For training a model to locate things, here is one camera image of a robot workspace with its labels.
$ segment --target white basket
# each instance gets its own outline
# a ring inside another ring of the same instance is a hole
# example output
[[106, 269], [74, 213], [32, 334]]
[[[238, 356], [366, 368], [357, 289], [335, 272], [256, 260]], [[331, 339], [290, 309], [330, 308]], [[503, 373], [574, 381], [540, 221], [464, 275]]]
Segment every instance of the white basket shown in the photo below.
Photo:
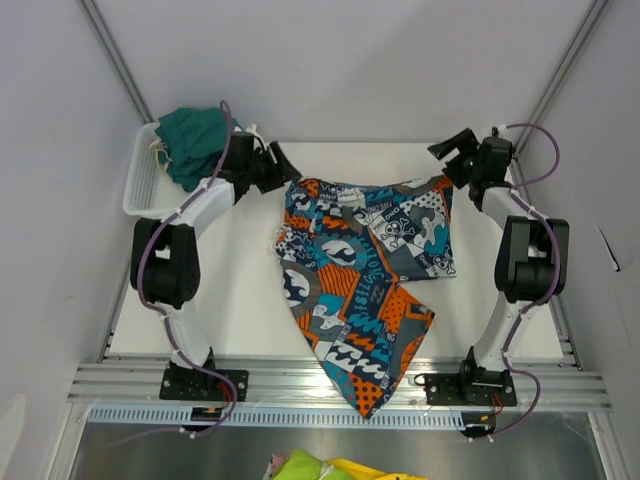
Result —
[[156, 162], [149, 145], [158, 138], [159, 123], [143, 125], [136, 135], [124, 189], [122, 208], [129, 215], [162, 218], [174, 211], [190, 195], [173, 183]]

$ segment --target green fabric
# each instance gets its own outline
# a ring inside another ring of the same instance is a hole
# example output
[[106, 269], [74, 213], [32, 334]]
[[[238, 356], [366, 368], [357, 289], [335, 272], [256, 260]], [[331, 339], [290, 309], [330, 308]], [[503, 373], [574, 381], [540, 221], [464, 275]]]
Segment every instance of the green fabric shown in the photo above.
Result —
[[[323, 462], [309, 455], [304, 450], [294, 450], [273, 480], [318, 480], [322, 472]], [[342, 470], [334, 470], [323, 480], [354, 480]]]
[[[167, 173], [185, 191], [192, 192], [202, 178], [211, 174], [224, 150], [225, 116], [219, 108], [179, 108], [159, 121], [156, 134], [171, 158]], [[158, 160], [164, 165], [167, 156], [159, 152]]]

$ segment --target white wall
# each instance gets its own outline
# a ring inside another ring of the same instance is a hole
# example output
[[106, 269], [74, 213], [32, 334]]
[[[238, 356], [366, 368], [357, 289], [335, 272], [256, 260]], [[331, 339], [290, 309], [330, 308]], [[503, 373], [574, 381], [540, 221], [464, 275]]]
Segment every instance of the white wall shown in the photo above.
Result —
[[[565, 300], [579, 353], [602, 371], [631, 478], [640, 478], [640, 2], [615, 0], [544, 125], [561, 166], [532, 189], [539, 207], [571, 224]], [[523, 155], [527, 177], [552, 150], [536, 137]], [[618, 257], [614, 273], [598, 226]]]
[[38, 478], [126, 259], [137, 117], [71, 0], [0, 4], [0, 410], [27, 396], [6, 478]]
[[280, 140], [526, 118], [591, 0], [99, 0], [154, 116], [226, 98]]

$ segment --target patterned fabric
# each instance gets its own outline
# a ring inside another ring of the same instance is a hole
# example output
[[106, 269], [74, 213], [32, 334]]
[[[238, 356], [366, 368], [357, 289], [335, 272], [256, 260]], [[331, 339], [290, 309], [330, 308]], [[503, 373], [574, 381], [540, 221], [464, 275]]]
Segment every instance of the patterned fabric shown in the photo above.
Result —
[[454, 276], [453, 187], [292, 182], [276, 242], [285, 298], [333, 384], [365, 418], [384, 405], [434, 313], [399, 282]]

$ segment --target white table surface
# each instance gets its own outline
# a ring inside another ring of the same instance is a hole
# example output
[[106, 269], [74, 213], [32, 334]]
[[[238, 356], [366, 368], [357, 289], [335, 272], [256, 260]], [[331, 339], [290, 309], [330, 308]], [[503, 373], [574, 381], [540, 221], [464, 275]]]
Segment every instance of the white table surface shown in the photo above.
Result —
[[[440, 173], [425, 144], [285, 143], [287, 157], [306, 176], [349, 183], [388, 184]], [[284, 213], [284, 189], [255, 187], [198, 241], [202, 280], [196, 305], [204, 334], [218, 355], [309, 357], [312, 352], [287, 307], [282, 271], [273, 252]], [[455, 190], [451, 238], [458, 276], [404, 283], [435, 312], [416, 358], [464, 357], [482, 334], [497, 298], [493, 269], [501, 230], [479, 213], [467, 189]], [[110, 352], [171, 351], [159, 317], [128, 287]], [[518, 345], [519, 361], [558, 362], [562, 350], [547, 306]]]

